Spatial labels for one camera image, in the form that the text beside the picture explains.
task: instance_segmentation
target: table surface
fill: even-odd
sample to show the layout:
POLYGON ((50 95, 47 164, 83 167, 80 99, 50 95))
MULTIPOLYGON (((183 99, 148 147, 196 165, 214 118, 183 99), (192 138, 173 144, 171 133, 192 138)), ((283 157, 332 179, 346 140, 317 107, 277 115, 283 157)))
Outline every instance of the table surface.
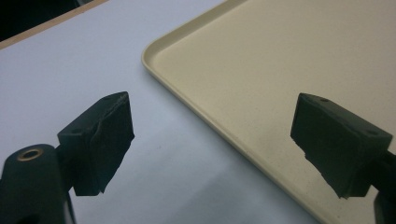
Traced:
POLYGON ((317 223, 144 68, 154 39, 220 0, 111 0, 0 50, 0 160, 128 91, 135 140, 78 223, 317 223))

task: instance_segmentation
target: plastic tray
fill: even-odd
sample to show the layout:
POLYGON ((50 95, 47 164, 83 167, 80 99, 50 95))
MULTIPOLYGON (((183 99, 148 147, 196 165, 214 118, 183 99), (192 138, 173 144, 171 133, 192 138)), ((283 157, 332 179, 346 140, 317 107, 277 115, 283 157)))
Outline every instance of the plastic tray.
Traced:
POLYGON ((229 0, 150 44, 142 61, 318 220, 375 223, 376 190, 339 199, 290 128, 306 92, 396 133, 394 8, 390 0, 229 0))

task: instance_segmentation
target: tray rim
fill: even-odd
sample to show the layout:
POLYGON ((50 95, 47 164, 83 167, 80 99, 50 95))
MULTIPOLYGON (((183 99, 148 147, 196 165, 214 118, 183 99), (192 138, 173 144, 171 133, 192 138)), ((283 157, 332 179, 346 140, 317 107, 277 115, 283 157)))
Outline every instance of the tray rim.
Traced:
POLYGON ((245 158, 247 158, 251 163, 253 163, 260 171, 262 171, 271 181, 273 181, 278 187, 285 191, 295 202, 297 202, 305 211, 307 211, 311 216, 313 216, 320 223, 340 223, 336 218, 330 216, 326 210, 321 207, 315 206, 314 203, 309 203, 307 199, 302 197, 294 188, 288 187, 288 182, 286 178, 278 178, 277 173, 279 171, 274 169, 265 169, 264 163, 260 164, 259 161, 254 159, 249 152, 245 151, 243 143, 234 140, 235 138, 231 133, 224 129, 221 124, 217 123, 215 120, 210 118, 208 114, 200 106, 192 102, 189 97, 179 91, 174 85, 172 85, 165 76, 161 76, 161 73, 156 71, 153 66, 150 65, 151 60, 155 57, 156 53, 161 52, 164 49, 171 47, 184 37, 191 35, 195 31, 198 31, 202 27, 208 25, 211 21, 216 18, 227 14, 231 10, 240 5, 246 3, 248 0, 226 0, 210 8, 203 14, 191 19, 178 26, 174 30, 168 32, 165 35, 160 36, 155 39, 144 49, 141 61, 148 72, 159 81, 167 90, 169 90, 173 95, 176 96, 187 108, 189 108, 195 115, 201 118, 206 124, 208 124, 213 130, 215 130, 221 137, 223 137, 229 144, 231 144, 239 153, 241 153, 245 158))

